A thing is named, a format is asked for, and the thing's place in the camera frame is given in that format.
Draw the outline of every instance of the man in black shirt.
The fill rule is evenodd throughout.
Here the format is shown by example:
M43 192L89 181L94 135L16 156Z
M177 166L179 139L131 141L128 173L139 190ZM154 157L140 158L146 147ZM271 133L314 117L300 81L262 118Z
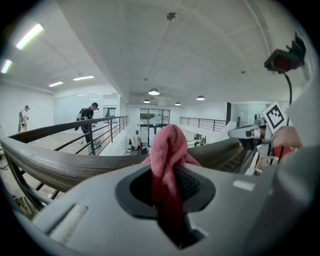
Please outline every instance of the man in black shirt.
M92 119L93 116L94 116L94 111L98 108L98 103L94 102L92 103L91 106L87 107L87 108L84 108L83 111L82 111L82 114L81 114L81 120L88 120L88 119ZM81 126L81 130L84 134L88 133L89 132L89 125L84 125L84 126ZM85 136L85 141L86 143L89 143L90 142L90 137L89 135L86 135Z

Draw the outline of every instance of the glass door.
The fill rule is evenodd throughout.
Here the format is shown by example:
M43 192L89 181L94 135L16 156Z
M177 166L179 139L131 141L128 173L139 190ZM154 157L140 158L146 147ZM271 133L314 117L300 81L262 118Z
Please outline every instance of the glass door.
M149 147L151 147L152 142L154 141L155 134L156 134L156 128L149 127Z

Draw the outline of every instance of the cable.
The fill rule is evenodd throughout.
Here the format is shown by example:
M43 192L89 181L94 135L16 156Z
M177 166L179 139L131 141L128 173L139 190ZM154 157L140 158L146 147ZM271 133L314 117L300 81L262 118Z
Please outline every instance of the cable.
M287 74L283 73L286 81L288 82L288 85L289 85L289 106L291 105L292 103L292 85L291 85L291 81L290 81L290 78ZM289 117L286 121L286 126L289 126ZM284 153L284 146L281 147L281 151L280 151L280 155L279 155L279 160L278 160L278 164L281 162L281 159L282 159L282 155Z
M1 169L1 170L8 170L9 168L7 168L7 167L8 167L8 164L5 165L4 167L0 167L0 169Z

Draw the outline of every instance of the floor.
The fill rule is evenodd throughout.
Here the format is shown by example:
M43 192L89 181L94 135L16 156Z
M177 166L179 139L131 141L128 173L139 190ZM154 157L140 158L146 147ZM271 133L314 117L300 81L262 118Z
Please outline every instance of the floor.
M59 132L41 139L38 139L36 141L30 142L30 145L34 145L43 149L49 149L49 150L54 150L61 145L72 141L76 139L77 137L80 137L83 135L82 132L78 131L75 132L74 130L68 130L68 131L63 131ZM95 143L95 147L97 146L98 143L102 142L104 139L110 136L110 129L108 127L101 129L97 132L93 133L93 139L101 136L100 138L97 139L97 142ZM100 147L98 147L95 150L95 154L99 155L99 153L110 143L111 137L107 138L106 141L104 141ZM71 153L75 154L78 150L80 150L83 146L86 145L86 139L83 137L70 145L64 147L63 149L60 150L60 152L64 153ZM91 147L90 145L84 148L81 152L79 152L79 155L88 155L91 152Z
M118 131L113 134L113 137L115 137L117 134L118 134ZM37 147L40 147L43 149L54 150L54 149L60 147L61 145L78 138L81 135L83 135L83 133L81 131L74 131L72 129L72 130L60 132L60 133L57 133L54 135L50 135L50 136L41 138L36 141L32 141L32 142L30 142L30 145L37 146ZM101 129L101 130L93 133L93 139L95 139L99 136L101 136L101 137L98 138L97 141L101 142L105 139L106 140L101 144L100 147L98 147L95 150L96 155L99 155L99 153L111 142L110 129L108 127L106 127L104 129ZM60 152L75 154L78 150L80 150L85 145L86 145L86 139L83 137L83 138L71 143L70 145L64 147L63 149L60 150ZM88 155L91 151L92 151L91 147L88 146L88 147L84 148L81 152L79 152L79 154L80 155ZM4 167L6 165L7 165L7 161L5 160L4 155L2 155L2 159L0 160L0 167ZM17 183L16 179L14 178L14 176L11 172L11 169L9 167L7 167L7 169L0 169L0 177L5 185L6 189L8 190L9 194L12 197L17 198L17 199L20 199L22 197L25 198L24 192L21 190L20 186L18 185L18 183ZM27 173L23 174L23 178L25 179L26 183L33 188L36 188L40 184L40 182L37 179L33 178L32 176L30 176ZM54 193L54 191L55 191L54 188L49 187L47 185L44 185L39 190L39 192L41 192L42 194L44 194L47 197L50 197ZM63 192L59 192L58 195L56 196L56 199L63 197L64 194L65 193L63 193ZM32 219L38 213L38 211L32 207L32 204L30 202L29 202L29 206L30 206L30 208L28 207L27 210L24 210L24 209L22 209L22 210L26 214L27 217Z

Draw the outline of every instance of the white ceiling beam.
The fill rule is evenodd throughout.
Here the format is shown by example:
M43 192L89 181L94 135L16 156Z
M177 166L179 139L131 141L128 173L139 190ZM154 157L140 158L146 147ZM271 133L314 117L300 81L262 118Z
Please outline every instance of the white ceiling beam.
M188 8L184 6L183 4L179 5L179 8L181 9L182 13L186 16L191 15L195 18L199 24L204 26L207 30L209 30L212 34L217 36L221 41L227 45L231 51L241 60L241 62L245 65L247 73L250 72L250 65L248 61L246 60L243 52L240 50L240 48L228 37L228 35L222 30L221 27L219 27L216 23L214 23L211 19L207 18L200 12L198 12L194 8Z
M255 22L257 23L260 29L266 50L268 52L268 55L270 56L271 53L273 52L273 44L272 44L272 38L269 33L268 25L264 18L264 15L261 12L256 0L244 0L244 3L249 9L249 11L251 12L253 18L255 19Z
M36 92L39 92L39 93L44 93L44 94L49 94L49 95L54 95L55 94L54 91L41 89L41 88L38 88L38 87L35 87L35 86L31 86L31 85L28 85L28 84L25 84L25 83L21 83L21 82L15 81L13 79L0 78L0 85L22 87L22 88L29 89L31 91L36 91Z
M57 0L59 8L61 9L65 19L69 23L71 29L75 35L80 40L82 46L87 51L91 59L94 61L96 66L102 72L104 78L112 85L112 87L117 91L117 93L122 96L125 102L129 102L129 89L125 86L120 86L116 83L113 76L109 72L104 60L99 53L92 37L90 36L88 30L83 25L84 18L82 15L83 5L86 4L86 1L63 1Z

